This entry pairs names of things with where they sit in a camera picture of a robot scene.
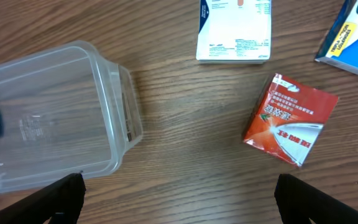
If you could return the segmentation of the blue yellow lozenge box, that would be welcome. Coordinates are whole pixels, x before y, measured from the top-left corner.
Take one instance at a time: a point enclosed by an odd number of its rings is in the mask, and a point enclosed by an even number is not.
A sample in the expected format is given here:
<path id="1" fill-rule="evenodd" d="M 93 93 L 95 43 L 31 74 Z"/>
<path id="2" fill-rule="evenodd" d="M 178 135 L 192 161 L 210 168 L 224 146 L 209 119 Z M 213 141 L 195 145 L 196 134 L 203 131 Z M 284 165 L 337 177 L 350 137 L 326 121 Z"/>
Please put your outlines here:
<path id="1" fill-rule="evenodd" d="M 358 75 L 358 0 L 346 0 L 315 61 Z"/>

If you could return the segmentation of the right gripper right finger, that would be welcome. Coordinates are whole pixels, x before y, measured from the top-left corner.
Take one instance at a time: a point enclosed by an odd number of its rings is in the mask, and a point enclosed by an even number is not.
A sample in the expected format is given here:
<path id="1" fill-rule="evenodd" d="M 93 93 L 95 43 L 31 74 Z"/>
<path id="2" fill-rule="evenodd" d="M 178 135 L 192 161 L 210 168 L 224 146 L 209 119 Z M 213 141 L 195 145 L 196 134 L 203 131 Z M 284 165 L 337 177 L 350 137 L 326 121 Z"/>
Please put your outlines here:
<path id="1" fill-rule="evenodd" d="M 280 174 L 274 196 L 284 224 L 358 224 L 358 211 L 290 174 Z"/>

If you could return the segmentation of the red medicine box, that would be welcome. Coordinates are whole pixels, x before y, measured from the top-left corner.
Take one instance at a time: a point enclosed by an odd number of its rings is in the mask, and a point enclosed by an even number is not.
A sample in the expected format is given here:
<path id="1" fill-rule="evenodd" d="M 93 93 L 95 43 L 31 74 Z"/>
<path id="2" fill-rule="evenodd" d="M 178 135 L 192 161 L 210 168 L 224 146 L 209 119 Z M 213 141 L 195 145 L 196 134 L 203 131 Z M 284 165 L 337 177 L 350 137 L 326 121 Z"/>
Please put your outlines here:
<path id="1" fill-rule="evenodd" d="M 268 78 L 243 142 L 301 167 L 339 97 L 276 73 Z"/>

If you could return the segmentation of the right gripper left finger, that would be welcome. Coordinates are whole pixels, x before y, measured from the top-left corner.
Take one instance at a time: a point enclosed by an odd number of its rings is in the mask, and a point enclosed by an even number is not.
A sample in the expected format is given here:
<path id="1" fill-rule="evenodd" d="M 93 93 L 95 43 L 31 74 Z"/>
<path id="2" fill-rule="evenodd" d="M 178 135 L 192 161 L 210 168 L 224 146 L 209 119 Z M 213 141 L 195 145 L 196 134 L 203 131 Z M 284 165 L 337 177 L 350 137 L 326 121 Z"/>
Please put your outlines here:
<path id="1" fill-rule="evenodd" d="M 85 182 L 72 173 L 0 210 L 0 224 L 76 224 L 85 200 Z"/>

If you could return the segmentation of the clear plastic container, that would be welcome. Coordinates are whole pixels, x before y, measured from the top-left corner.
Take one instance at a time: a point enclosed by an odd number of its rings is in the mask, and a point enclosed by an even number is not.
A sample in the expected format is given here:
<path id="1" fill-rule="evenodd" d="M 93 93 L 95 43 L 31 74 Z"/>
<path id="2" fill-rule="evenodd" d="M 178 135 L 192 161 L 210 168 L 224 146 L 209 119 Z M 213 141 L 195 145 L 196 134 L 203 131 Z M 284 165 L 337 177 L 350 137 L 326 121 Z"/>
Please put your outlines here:
<path id="1" fill-rule="evenodd" d="M 130 71 L 77 40 L 0 64 L 0 194 L 110 175 L 143 137 Z"/>

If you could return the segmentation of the white medicine box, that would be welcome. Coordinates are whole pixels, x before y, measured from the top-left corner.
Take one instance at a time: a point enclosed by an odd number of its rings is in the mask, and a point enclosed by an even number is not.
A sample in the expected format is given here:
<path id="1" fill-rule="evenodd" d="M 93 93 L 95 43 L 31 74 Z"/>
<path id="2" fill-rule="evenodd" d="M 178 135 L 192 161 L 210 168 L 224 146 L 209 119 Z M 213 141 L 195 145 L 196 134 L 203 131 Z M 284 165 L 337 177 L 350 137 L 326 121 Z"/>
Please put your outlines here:
<path id="1" fill-rule="evenodd" d="M 199 62 L 264 63 L 271 48 L 271 0 L 200 0 Z"/>

